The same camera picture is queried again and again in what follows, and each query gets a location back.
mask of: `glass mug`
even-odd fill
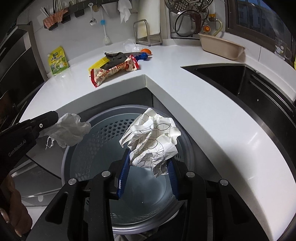
[[[287,44],[282,41],[281,39],[275,37],[276,45],[274,48],[274,53],[280,57],[282,60],[285,59],[291,59],[292,58],[292,52],[288,49]],[[290,52],[290,57],[288,58],[286,56],[287,50]]]

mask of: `paper with black line drawings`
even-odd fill
[[[178,153],[181,132],[172,118],[162,117],[151,108],[138,116],[119,143],[130,148],[130,165],[150,168],[154,177],[168,173],[166,160]]]

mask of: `red and white candy wrapper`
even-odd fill
[[[110,77],[111,75],[114,75],[122,69],[124,69],[125,71],[134,71],[138,70],[139,68],[140,67],[138,65],[136,58],[133,55],[130,55],[123,63],[116,65],[109,70],[104,70],[100,68],[92,69],[90,79],[93,85],[95,87],[98,87],[104,82],[106,78]]]

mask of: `human hand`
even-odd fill
[[[0,212],[7,223],[10,223],[18,236],[27,233],[32,227],[32,218],[28,214],[28,210],[22,204],[20,192],[15,189],[15,183],[10,175],[4,179],[4,184],[11,193],[9,214],[2,208]]]

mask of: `beige plastic basin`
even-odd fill
[[[224,58],[236,60],[245,50],[244,46],[225,39],[205,34],[199,34],[199,36],[204,51]]]

